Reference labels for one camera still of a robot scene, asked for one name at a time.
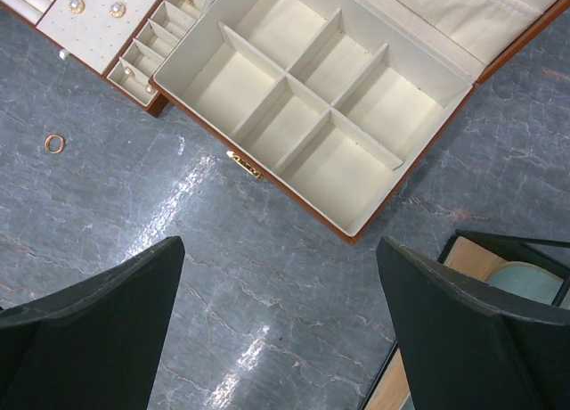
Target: brown leather edge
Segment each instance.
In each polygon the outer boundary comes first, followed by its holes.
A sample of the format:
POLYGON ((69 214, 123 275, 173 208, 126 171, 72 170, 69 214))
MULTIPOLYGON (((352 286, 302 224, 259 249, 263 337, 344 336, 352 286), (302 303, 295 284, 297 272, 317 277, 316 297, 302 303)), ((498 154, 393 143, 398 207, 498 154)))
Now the brown leather edge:
POLYGON ((168 98, 166 98, 163 94, 159 94, 159 96, 149 104, 147 109, 147 113, 149 113, 153 118, 157 118, 160 116, 160 113, 165 109, 168 105, 168 98))
POLYGON ((542 16, 525 30, 513 43, 494 59, 477 80, 479 85, 486 82, 493 74, 505 65, 515 54, 525 47, 531 40, 547 28, 558 16, 570 7, 570 0, 557 0, 542 16))

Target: stud earring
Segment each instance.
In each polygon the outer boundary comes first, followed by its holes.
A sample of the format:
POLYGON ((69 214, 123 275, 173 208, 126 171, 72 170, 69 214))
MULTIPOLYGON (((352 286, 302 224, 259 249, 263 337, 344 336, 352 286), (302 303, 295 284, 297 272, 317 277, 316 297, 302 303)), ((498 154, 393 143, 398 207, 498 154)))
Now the stud earring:
POLYGON ((116 2, 110 6, 109 13, 115 18, 122 18, 126 13, 126 6, 124 3, 116 2))
POLYGON ((76 15, 79 15, 86 9, 86 2, 83 0, 69 0, 69 9, 76 15))

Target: jewelry tray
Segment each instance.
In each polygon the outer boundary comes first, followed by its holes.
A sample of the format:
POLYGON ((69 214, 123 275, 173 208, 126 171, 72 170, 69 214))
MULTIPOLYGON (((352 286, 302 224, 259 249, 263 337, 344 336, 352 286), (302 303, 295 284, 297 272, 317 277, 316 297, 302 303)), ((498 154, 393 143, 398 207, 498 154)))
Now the jewelry tray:
POLYGON ((149 86, 149 79, 200 18, 204 2, 164 0, 119 56, 107 79, 142 105, 153 103, 159 93, 149 86), (125 69, 130 69, 133 75, 126 75, 125 69))
POLYGON ((473 84, 355 0, 218 0, 154 82, 348 237, 473 84))
POLYGON ((149 85, 150 77, 200 18, 206 0, 82 0, 84 8, 77 13, 70 10, 69 1, 0 0, 134 103, 158 116, 167 100, 149 85), (115 2, 126 6, 124 16, 110 16, 115 2))

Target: jewelry box lid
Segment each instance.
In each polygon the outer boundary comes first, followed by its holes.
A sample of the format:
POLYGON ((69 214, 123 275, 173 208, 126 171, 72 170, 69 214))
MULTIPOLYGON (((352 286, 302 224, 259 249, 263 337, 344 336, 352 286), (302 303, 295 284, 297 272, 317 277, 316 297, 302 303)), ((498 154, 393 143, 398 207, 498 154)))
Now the jewelry box lid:
POLYGON ((37 29, 99 74, 158 0, 56 0, 37 29))
MULTIPOLYGON (((358 1, 435 48, 474 81, 543 15, 552 21, 559 14, 545 13, 557 0, 358 1)), ((559 12, 570 5, 564 3, 559 12)))

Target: jewelry box tray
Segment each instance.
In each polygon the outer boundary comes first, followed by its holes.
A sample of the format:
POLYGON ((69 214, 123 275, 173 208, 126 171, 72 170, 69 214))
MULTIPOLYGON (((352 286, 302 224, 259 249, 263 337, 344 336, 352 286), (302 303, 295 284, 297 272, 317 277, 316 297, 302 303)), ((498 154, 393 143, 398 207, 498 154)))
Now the jewelry box tray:
MULTIPOLYGON (((39 0, 15 0, 14 5, 19 6, 17 9, 6 3, 14 0, 2 1, 3 7, 45 37, 37 26, 57 0, 44 0, 43 3, 39 3, 39 0)), ((76 59, 136 105, 157 117, 168 101, 150 85, 150 76, 199 19, 204 3, 205 0, 157 0, 103 72, 94 70, 81 58, 76 59)), ((64 47, 54 40, 52 42, 60 48, 64 47)))
POLYGON ((217 0, 153 85, 348 242, 473 81, 355 0, 217 0))
POLYGON ((167 99, 154 89, 151 76, 200 18, 206 0, 161 0, 107 74, 109 82, 153 116, 167 99))

